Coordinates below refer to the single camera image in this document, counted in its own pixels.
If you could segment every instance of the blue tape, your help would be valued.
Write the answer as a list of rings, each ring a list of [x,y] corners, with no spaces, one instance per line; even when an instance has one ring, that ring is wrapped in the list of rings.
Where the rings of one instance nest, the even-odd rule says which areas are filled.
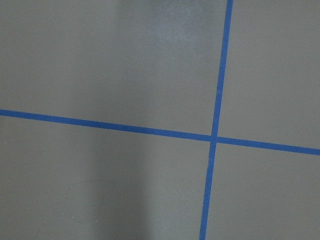
[[[199,240],[205,240],[206,232],[207,232],[211,186],[212,186],[212,180],[214,175],[214,164],[215,164],[215,155],[216,155],[216,148],[217,148],[219,120],[220,120],[221,103],[222,103],[222,95],[224,90],[225,72],[226,72],[226,64],[227,64],[232,6],[233,6],[233,0],[228,0],[226,4],[226,10],[225,10],[220,66],[219,66],[218,83],[217,83],[216,95],[215,95],[212,131],[211,131],[211,140],[210,140],[210,149],[209,149],[209,162],[208,162],[208,168],[206,171]]]
[[[271,149],[271,150],[300,153],[300,154],[320,155],[320,149],[302,147],[302,146],[291,146],[291,145],[283,145],[283,144],[276,144],[276,143],[269,143],[269,142],[262,142],[262,141],[242,140],[242,139],[220,137],[220,136],[217,138],[217,142],[220,144],[230,144],[230,145],[260,148],[260,149]]]
[[[91,128],[99,128],[99,129],[118,130],[118,131],[165,136],[165,137],[172,137],[172,138],[179,138],[179,139],[191,139],[191,140],[198,140],[198,141],[205,141],[205,142],[210,142],[210,139],[211,139],[211,136],[204,135],[204,134],[162,130],[162,129],[156,129],[156,128],[141,127],[141,126],[130,126],[130,125],[115,124],[115,123],[101,122],[101,121],[82,120],[82,119],[76,119],[76,118],[51,116],[51,115],[36,114],[36,113],[29,113],[29,112],[22,112],[22,111],[0,109],[0,115],[6,116],[6,117],[20,118],[20,119],[31,119],[31,120],[39,120],[39,121],[52,122],[52,123],[78,125],[78,126],[85,126],[85,127],[91,127]]]

